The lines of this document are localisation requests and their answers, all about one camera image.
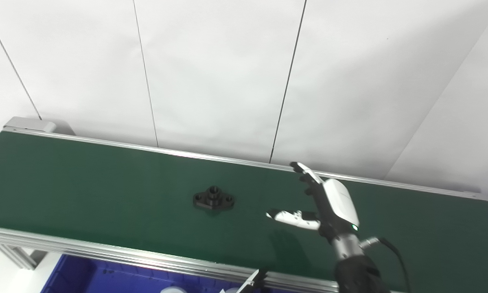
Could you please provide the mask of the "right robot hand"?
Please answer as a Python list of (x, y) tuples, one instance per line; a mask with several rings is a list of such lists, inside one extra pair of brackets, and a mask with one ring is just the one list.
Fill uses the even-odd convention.
[(356, 235), (360, 225), (359, 217), (346, 186), (336, 179), (322, 179), (301, 162), (291, 162), (289, 165), (301, 174), (300, 180), (308, 185), (304, 193), (314, 200), (317, 212), (271, 208), (266, 212), (266, 217), (317, 231), (330, 243), (337, 237)]

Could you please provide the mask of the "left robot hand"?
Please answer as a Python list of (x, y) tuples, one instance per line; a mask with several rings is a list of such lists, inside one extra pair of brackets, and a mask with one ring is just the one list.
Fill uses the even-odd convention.
[(257, 288), (262, 288), (267, 277), (268, 269), (255, 270), (241, 285), (238, 293), (253, 293)]

